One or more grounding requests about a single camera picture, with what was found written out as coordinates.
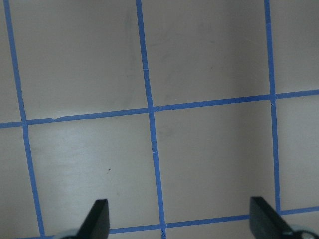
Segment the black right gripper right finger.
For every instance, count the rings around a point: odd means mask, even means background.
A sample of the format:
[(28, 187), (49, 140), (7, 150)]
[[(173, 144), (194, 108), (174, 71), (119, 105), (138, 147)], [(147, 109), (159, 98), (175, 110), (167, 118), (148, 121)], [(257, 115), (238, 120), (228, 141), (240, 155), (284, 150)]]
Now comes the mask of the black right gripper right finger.
[(256, 239), (302, 239), (305, 230), (293, 230), (260, 196), (250, 198), (249, 227)]

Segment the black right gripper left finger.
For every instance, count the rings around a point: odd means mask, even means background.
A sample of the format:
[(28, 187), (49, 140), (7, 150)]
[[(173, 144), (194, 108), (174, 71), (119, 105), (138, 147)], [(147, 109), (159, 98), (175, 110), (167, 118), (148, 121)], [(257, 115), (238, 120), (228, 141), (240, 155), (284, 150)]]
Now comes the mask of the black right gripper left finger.
[(110, 232), (107, 199), (98, 199), (77, 232), (78, 239), (107, 239)]

